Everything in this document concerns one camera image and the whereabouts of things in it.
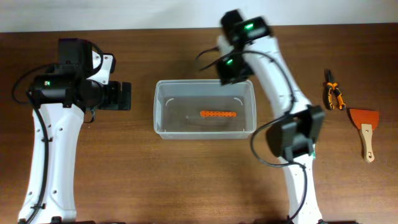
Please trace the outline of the orange socket bit rail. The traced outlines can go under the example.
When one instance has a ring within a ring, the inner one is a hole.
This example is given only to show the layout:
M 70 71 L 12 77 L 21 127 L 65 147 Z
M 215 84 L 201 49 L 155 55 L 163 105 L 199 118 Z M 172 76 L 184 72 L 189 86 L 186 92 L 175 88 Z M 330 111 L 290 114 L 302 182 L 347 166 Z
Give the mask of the orange socket bit rail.
M 235 118 L 237 113 L 233 111 L 200 111 L 200 116 L 204 118 L 219 117 L 219 118 Z

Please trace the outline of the clear plastic container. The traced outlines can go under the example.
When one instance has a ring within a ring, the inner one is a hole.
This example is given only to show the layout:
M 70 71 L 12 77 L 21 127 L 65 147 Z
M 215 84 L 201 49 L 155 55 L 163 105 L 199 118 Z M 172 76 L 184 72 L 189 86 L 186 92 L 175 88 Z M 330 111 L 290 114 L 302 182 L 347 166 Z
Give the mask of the clear plastic container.
M 233 111 L 235 118 L 200 116 Z M 246 139 L 257 129 L 251 81 L 221 85 L 218 79 L 161 80 L 154 97 L 154 131 L 162 139 Z

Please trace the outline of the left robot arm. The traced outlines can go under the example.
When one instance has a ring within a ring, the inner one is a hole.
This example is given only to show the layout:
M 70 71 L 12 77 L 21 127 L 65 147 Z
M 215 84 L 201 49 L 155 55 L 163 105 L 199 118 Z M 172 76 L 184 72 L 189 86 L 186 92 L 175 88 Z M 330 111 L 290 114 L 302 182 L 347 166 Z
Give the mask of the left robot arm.
M 30 177 L 18 223 L 75 223 L 74 173 L 85 114 L 129 111 L 129 82 L 111 81 L 115 56 L 85 39 L 59 39 L 58 62 L 26 91 L 34 119 Z

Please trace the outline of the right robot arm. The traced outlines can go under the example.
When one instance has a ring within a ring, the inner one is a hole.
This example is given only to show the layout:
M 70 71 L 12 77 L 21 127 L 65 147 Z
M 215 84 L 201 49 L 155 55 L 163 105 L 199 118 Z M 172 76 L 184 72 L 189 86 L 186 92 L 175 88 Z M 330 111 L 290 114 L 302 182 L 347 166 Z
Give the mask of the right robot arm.
M 245 19 L 236 9 L 226 12 L 220 25 L 220 57 L 213 64 L 221 84 L 243 82 L 253 75 L 271 105 L 274 120 L 253 132 L 249 147 L 260 163 L 284 172 L 289 197 L 286 222 L 323 223 L 313 180 L 323 109 L 313 106 L 296 84 L 263 17 Z

